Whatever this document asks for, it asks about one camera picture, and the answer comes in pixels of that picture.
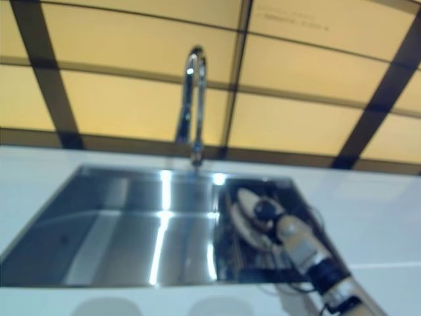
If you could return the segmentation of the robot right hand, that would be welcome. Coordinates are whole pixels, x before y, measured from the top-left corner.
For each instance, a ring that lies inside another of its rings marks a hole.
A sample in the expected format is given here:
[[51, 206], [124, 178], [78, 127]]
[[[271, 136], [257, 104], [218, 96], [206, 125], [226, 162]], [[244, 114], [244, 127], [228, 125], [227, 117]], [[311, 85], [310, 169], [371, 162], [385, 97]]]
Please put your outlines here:
[[285, 213], [285, 209], [277, 201], [263, 197], [255, 204], [253, 213], [258, 222], [269, 229]]

